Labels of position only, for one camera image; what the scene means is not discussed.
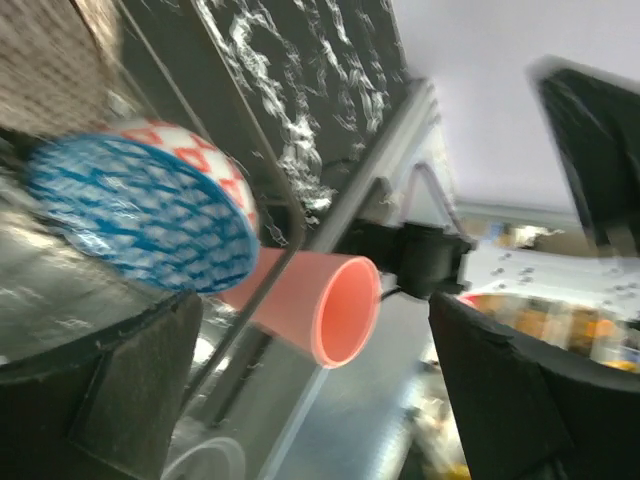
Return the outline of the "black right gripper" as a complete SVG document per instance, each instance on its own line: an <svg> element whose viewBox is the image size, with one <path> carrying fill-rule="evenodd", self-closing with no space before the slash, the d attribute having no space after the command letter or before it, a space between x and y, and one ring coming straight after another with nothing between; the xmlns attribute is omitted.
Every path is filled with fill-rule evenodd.
<svg viewBox="0 0 640 480"><path fill-rule="evenodd" d="M561 57L528 75L587 239L599 255L639 256L639 82Z"/></svg>

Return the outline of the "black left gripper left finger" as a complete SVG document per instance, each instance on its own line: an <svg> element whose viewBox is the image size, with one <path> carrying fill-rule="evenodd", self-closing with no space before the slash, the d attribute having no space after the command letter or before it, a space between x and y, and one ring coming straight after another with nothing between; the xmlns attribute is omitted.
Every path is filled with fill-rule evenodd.
<svg viewBox="0 0 640 480"><path fill-rule="evenodd" d="M195 293L1 368L4 479L158 479L203 316Z"/></svg>

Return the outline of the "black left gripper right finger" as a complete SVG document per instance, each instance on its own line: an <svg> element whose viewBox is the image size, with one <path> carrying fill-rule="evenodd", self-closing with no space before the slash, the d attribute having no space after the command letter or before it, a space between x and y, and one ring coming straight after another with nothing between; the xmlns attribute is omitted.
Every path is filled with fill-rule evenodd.
<svg viewBox="0 0 640 480"><path fill-rule="evenodd" d="M474 479L636 479L639 377L435 293L429 322Z"/></svg>

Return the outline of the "blue triangle pattern bowl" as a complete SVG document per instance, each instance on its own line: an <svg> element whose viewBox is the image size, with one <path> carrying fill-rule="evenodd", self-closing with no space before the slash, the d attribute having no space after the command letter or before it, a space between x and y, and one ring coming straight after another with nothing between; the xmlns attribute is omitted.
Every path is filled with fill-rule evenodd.
<svg viewBox="0 0 640 480"><path fill-rule="evenodd" d="M213 180L111 126L35 148L27 188L78 250L125 277L210 294L254 270L259 240Z"/></svg>

